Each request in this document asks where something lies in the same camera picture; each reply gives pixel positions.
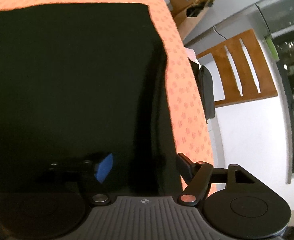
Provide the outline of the wooden chair with slats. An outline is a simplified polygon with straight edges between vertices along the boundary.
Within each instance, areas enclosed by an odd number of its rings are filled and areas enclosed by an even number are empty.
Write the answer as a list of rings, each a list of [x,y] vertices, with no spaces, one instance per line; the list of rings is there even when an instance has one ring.
[[[199,54],[213,56],[225,98],[215,102],[224,107],[278,96],[270,69],[253,29],[246,30]]]

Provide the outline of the black garment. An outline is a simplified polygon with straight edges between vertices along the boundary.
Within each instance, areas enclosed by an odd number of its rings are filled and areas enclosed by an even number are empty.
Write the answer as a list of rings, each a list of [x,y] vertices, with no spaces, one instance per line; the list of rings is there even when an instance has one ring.
[[[179,194],[167,62],[148,5],[0,11],[0,239],[65,235],[95,194]]]

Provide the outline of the orange patterned tablecloth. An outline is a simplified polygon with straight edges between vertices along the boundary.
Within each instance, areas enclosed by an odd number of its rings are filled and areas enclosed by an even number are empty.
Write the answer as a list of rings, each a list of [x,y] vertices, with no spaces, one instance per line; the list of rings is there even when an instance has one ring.
[[[22,9],[43,4],[69,3],[141,3],[151,8],[168,56],[165,89],[176,155],[184,152],[192,159],[212,162],[212,149],[202,103],[188,54],[174,20],[163,0],[0,0],[0,11]]]

